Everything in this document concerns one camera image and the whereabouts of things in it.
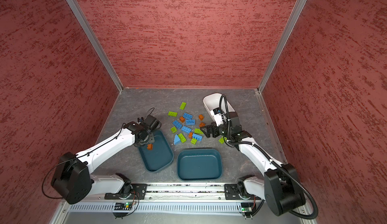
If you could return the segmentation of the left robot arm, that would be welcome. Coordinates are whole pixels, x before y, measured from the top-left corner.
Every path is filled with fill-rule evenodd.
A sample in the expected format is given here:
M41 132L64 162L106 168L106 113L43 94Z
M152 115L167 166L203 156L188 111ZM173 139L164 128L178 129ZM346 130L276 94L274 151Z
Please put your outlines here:
M160 127L160 121L148 115L138 122L123 123L117 133L89 149L65 153L53 168L51 187L69 204L97 194L117 194L122 199L133 196L131 181L125 175L95 175L94 171L121 150L144 145Z

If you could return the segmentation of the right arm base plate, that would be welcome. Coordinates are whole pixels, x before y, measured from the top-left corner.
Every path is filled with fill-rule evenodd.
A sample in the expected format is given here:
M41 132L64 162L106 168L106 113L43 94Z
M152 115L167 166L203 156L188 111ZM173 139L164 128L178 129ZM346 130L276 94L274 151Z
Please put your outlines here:
M238 184L224 184L226 200L254 200L254 196L247 194Z

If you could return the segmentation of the green long brick top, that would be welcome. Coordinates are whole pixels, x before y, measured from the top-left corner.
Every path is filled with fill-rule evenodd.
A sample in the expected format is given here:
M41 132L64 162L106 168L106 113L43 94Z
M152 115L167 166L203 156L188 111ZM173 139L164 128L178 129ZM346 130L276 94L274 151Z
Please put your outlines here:
M186 107L186 102L182 102L182 103L180 104L179 109L180 109L180 110L184 110L185 107Z

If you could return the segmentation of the blue slope brick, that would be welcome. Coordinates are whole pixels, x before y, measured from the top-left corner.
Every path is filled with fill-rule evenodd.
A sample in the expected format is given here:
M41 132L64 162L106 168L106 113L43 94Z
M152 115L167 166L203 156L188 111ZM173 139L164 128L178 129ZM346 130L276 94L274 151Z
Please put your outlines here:
M174 143L174 145L177 145L177 144L180 144L180 143L181 143L181 140L180 140L178 134L176 134L176 135L174 136L174 141L173 141L173 143Z

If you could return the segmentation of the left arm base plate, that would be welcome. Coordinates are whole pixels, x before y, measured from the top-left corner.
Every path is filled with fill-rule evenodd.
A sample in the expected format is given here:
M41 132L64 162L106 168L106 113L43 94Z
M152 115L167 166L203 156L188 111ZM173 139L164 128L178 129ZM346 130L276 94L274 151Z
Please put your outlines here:
M147 184L125 184L118 193L106 193L106 200L143 200L147 191Z

